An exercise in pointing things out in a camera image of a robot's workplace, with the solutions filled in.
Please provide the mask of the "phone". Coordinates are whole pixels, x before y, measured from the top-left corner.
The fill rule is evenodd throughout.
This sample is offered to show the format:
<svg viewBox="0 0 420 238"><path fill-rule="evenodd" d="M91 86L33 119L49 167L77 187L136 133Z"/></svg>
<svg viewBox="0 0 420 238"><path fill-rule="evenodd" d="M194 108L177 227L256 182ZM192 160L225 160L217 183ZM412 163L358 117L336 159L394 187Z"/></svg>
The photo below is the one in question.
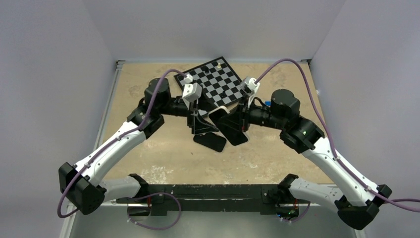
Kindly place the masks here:
<svg viewBox="0 0 420 238"><path fill-rule="evenodd" d="M248 135L240 128L240 119L227 107L220 106L210 111L208 117L231 145L238 146L249 141Z"/></svg>

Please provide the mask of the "black phone case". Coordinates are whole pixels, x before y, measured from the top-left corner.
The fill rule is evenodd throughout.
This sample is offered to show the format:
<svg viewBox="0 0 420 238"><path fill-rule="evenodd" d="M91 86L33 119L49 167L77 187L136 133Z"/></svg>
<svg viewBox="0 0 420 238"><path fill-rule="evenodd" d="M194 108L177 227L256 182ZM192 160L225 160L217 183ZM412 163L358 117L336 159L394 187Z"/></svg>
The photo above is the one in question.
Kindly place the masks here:
<svg viewBox="0 0 420 238"><path fill-rule="evenodd" d="M193 141L219 153L223 151L227 142L224 137L212 132L194 135Z"/></svg>

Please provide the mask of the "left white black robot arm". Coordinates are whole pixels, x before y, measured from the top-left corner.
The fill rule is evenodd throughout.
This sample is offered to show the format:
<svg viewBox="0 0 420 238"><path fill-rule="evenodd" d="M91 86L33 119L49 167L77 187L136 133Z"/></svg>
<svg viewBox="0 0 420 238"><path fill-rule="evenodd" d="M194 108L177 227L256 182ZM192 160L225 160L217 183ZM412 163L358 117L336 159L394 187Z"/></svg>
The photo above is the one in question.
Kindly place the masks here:
<svg viewBox="0 0 420 238"><path fill-rule="evenodd" d="M155 78L149 82L137 107L127 120L104 144L75 164L68 162L58 169L62 197L57 208L60 218L61 206L68 199L76 211L88 215L103 202L130 197L134 202L146 200L147 183L137 174L124 179L104 181L105 175L128 152L149 139L164 124L164 116L186 117L192 133L208 134L217 128L207 123L201 111L209 111L214 105L208 100L203 85L193 80L183 87L182 95L172 97L167 78Z"/></svg>

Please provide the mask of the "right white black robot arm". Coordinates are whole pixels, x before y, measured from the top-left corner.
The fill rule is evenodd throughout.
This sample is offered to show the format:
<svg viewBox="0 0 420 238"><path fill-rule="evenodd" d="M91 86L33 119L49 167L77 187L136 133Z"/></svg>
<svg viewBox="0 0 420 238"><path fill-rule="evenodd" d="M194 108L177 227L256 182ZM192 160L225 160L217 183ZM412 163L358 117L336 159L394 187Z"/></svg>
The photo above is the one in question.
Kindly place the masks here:
<svg viewBox="0 0 420 238"><path fill-rule="evenodd" d="M248 142L250 125L280 130L280 139L292 150L317 165L335 184L327 188L288 175L279 184L279 198L306 200L337 213L349 227L362 230L379 213L384 199L392 191L363 176L337 150L333 149L324 132L311 120L300 115L300 101L286 89L272 93L270 106L256 106L244 96L232 110L221 106L209 114L224 137L234 146Z"/></svg>

